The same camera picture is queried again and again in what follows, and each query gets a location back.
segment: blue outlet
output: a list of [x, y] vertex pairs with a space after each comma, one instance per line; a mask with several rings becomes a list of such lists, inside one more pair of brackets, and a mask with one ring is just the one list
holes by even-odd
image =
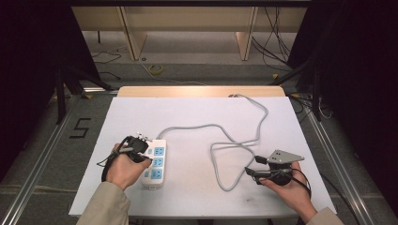
[[150, 176], [151, 179], [161, 179], [162, 169], [153, 169], [152, 174]]
[[152, 161], [152, 167], [162, 167], [163, 166], [163, 158], [155, 157]]
[[163, 156], [164, 155], [164, 147], [155, 147], [155, 156]]

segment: white table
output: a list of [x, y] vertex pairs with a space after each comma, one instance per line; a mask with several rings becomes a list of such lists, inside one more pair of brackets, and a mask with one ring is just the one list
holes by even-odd
[[[256, 155], [268, 157], [275, 149], [305, 157], [300, 162], [313, 188], [315, 208], [335, 211], [316, 168], [288, 97], [254, 97], [268, 108], [261, 139], [252, 146]], [[114, 143], [137, 131], [155, 139], [165, 128], [223, 126], [237, 141], [250, 140], [263, 111], [244, 97], [115, 97], [88, 163], [69, 214], [79, 216], [100, 183], [102, 168]], [[165, 183], [157, 190], [140, 182], [126, 189], [131, 199], [129, 215], [135, 218], [286, 218], [297, 214], [266, 187], [244, 174], [237, 186], [225, 192], [217, 184], [209, 146], [227, 141], [217, 128], [174, 130], [167, 141]], [[222, 183], [229, 187], [251, 154], [241, 149], [215, 151]], [[252, 163], [251, 168], [265, 169]]]

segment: human hand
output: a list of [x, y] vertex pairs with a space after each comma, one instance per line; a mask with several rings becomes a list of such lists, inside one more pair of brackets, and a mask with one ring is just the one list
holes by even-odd
[[125, 190], [127, 187], [133, 185], [140, 177], [141, 173], [151, 164], [150, 159], [146, 159], [140, 163], [133, 162], [126, 154], [120, 154], [114, 159], [112, 166], [106, 174], [106, 181], [111, 182], [121, 189]]
[[[292, 169], [301, 171], [299, 163], [296, 161], [292, 162]], [[306, 184], [307, 181], [301, 172], [293, 170], [293, 176], [301, 183]], [[287, 206], [295, 210], [300, 215], [305, 223], [307, 223], [316, 214], [316, 210], [311, 203], [309, 193], [296, 181], [291, 180], [285, 186], [279, 186], [266, 178], [260, 178], [260, 182], [262, 185], [275, 191]]]

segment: gray floor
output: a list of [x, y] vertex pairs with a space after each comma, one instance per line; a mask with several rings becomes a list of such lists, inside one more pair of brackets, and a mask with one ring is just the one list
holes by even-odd
[[[282, 76], [285, 71], [265, 66], [263, 56], [254, 48], [248, 61], [239, 58], [237, 43], [232, 33], [149, 33], [140, 61], [131, 61], [125, 46], [123, 34], [101, 32], [101, 44], [97, 42], [96, 32], [84, 33], [87, 44], [93, 55], [100, 52], [120, 54], [120, 58], [107, 63], [97, 63], [99, 72], [112, 72], [120, 76], [116, 79], [109, 73], [101, 73], [104, 82], [113, 86], [123, 85], [266, 85], [272, 81], [273, 74]], [[294, 34], [285, 34], [284, 41], [291, 46]], [[258, 40], [265, 42], [265, 34], [256, 34]], [[279, 49], [275, 41], [269, 46], [273, 52]], [[115, 55], [102, 53], [94, 57], [97, 62], [107, 62]], [[274, 67], [283, 67], [275, 60], [267, 60]], [[152, 77], [143, 66], [162, 64], [161, 75]], [[282, 85], [286, 93], [295, 90], [296, 79]], [[83, 82], [84, 86], [95, 86]], [[107, 109], [114, 95], [92, 95], [71, 97], [75, 102], [69, 121], [60, 136], [46, 168], [38, 180], [38, 185], [30, 197], [18, 224], [75, 224], [77, 218], [68, 215], [76, 190], [84, 175], [85, 167], [100, 134]], [[300, 106], [292, 101], [297, 109]], [[19, 193], [29, 173], [35, 166], [40, 153], [46, 148], [47, 141], [56, 129], [56, 99], [52, 99], [35, 132], [32, 134], [26, 149], [15, 160], [8, 175], [0, 186], [0, 218], [6, 214]], [[338, 189], [342, 191], [339, 179], [325, 153], [324, 146], [317, 137], [310, 116], [306, 112], [297, 114], [303, 133], [314, 155], [318, 169]], [[81, 127], [89, 128], [84, 139], [71, 139], [70, 136], [81, 135], [74, 130], [79, 118], [90, 118], [83, 121]], [[341, 158], [354, 187], [364, 200], [369, 214], [375, 224], [398, 224], [396, 216], [372, 182], [368, 173], [354, 157], [354, 151], [338, 121], [331, 117], [323, 118], [322, 126], [327, 131], [336, 152]], [[338, 210], [338, 216], [344, 224], [356, 224], [354, 217], [342, 201], [341, 196], [325, 181], [329, 195]], [[274, 224], [295, 224], [295, 218], [273, 219]], [[267, 224], [265, 220], [217, 220], [215, 224]]]

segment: beige sleeve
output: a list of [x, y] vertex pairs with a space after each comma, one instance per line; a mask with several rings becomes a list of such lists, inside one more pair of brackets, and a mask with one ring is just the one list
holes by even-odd
[[102, 182], [91, 197], [77, 224], [129, 224], [130, 200], [120, 187]]
[[307, 225], [320, 224], [343, 225], [343, 222], [329, 208], [324, 208], [307, 223]]

